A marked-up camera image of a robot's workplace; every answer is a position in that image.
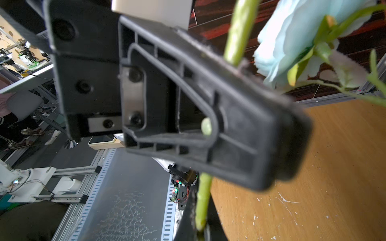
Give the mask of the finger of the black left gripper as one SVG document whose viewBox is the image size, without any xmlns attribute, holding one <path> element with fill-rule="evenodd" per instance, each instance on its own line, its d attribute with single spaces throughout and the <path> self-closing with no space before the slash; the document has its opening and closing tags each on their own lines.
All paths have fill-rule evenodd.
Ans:
<svg viewBox="0 0 386 241">
<path fill-rule="evenodd" d="M 312 130 L 298 103 L 181 28 L 121 16 L 118 32 L 129 152 L 257 191 L 296 176 Z"/>
</svg>

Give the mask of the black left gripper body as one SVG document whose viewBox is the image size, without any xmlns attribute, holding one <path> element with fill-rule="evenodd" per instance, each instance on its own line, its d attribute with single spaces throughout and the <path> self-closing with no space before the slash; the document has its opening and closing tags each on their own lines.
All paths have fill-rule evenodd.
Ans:
<svg viewBox="0 0 386 241">
<path fill-rule="evenodd" d="M 44 1 L 43 10 L 68 135 L 120 133 L 119 14 L 100 1 Z"/>
</svg>

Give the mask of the small blue flower sprig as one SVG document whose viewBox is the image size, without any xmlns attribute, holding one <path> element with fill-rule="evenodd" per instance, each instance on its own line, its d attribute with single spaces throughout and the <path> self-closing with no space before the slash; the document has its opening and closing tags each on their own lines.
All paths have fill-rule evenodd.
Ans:
<svg viewBox="0 0 386 241">
<path fill-rule="evenodd" d="M 263 84 L 281 92 L 308 84 L 330 86 L 343 94 L 386 107 L 386 84 L 380 80 L 375 49 L 370 53 L 370 73 L 337 51 L 338 39 L 360 28 L 374 12 L 386 11 L 378 1 L 279 1 L 257 41 L 254 65 L 265 76 Z M 237 1 L 223 59 L 238 67 L 258 15 L 260 1 Z M 306 80 L 315 76 L 323 63 L 330 65 L 339 86 L 323 80 Z M 362 81 L 372 83 L 384 97 L 348 91 Z M 213 177 L 200 175 L 195 214 L 195 229 L 207 226 L 210 188 Z"/>
</svg>

